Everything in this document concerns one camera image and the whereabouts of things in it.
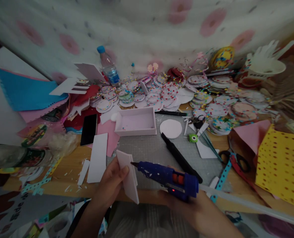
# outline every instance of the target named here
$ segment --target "scissors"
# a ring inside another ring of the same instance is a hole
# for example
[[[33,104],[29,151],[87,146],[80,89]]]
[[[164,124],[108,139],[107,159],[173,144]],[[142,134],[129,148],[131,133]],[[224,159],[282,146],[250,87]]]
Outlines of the scissors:
[[[234,151],[233,151],[233,149],[232,149],[232,145],[231,145],[231,139],[230,139],[229,136],[227,137],[227,140],[228,140],[228,142],[229,142],[229,147],[230,147],[230,148],[229,148],[228,150],[224,150],[224,151],[221,151],[221,152],[219,153],[219,156],[220,156],[220,157],[222,157],[222,155],[225,155],[226,158],[227,158],[226,163],[225,163],[224,161],[223,161],[222,163],[226,165],[226,164],[228,163],[228,161],[230,160],[230,157],[233,155],[233,156],[235,157],[235,161],[236,161],[236,163],[238,164],[239,168],[240,168],[244,173],[248,173],[248,172],[251,170],[251,167],[250,167],[249,163],[247,162],[247,160],[246,160],[243,156],[234,153]]]

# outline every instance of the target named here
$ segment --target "blue hot glue gun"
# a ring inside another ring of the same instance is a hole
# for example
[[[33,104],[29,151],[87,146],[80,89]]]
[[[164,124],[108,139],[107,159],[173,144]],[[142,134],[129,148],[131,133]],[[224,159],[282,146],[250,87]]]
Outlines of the blue hot glue gun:
[[[168,193],[188,202],[189,197],[197,197],[199,191],[199,181],[194,175],[182,174],[172,168],[153,164],[150,162],[131,162],[142,172],[145,177],[150,178],[168,189]]]

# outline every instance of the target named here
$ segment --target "cutting mat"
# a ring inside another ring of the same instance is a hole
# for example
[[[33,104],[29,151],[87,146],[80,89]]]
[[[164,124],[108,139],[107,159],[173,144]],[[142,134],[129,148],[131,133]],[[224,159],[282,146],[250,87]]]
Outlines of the cutting mat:
[[[192,111],[187,111],[188,115],[192,115]],[[223,167],[222,163],[218,159],[202,159],[199,155],[197,146],[195,143],[190,143],[187,139],[189,134],[195,134],[195,132],[188,126],[186,136],[183,135],[185,122],[184,118],[180,116],[170,116],[170,115],[156,115],[156,126],[157,135],[154,136],[128,136],[121,137],[117,149],[123,151],[127,154],[133,155],[133,160],[135,162],[139,161],[149,161],[152,163],[159,163],[165,166],[173,166],[177,169],[181,169],[179,164],[176,162],[174,157],[170,154],[166,147],[166,143],[161,138],[159,126],[160,124],[168,119],[173,119],[179,121],[182,125],[182,133],[176,139],[170,139],[171,142],[178,148],[180,153],[189,162],[189,164],[194,168],[203,179],[204,185],[209,185],[211,180],[215,176],[220,176]],[[108,157],[108,164],[111,162],[112,158]],[[159,183],[154,182],[151,179],[147,179],[142,173],[138,172],[136,169],[136,175],[138,180],[138,189],[159,189],[161,186]],[[232,187],[228,180],[226,180],[223,191],[231,192]]]

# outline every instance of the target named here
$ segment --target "blue paper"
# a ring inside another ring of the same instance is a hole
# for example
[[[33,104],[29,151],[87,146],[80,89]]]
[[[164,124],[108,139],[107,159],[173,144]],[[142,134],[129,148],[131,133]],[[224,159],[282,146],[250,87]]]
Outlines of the blue paper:
[[[54,81],[39,81],[0,69],[0,84],[14,111],[41,110],[68,97],[49,95],[57,87]]]

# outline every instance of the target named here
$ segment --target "hand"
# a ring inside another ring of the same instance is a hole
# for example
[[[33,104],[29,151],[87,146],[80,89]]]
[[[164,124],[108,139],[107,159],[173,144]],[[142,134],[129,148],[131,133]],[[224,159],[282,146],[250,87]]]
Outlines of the hand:
[[[128,166],[120,170],[117,157],[115,157],[102,176],[92,199],[93,204],[100,208],[108,209],[114,203],[122,187],[122,181],[128,172]]]
[[[160,190],[158,195],[167,207],[181,214],[190,225],[205,237],[242,237],[232,222],[215,206],[205,192],[199,191],[197,198],[185,203]]]

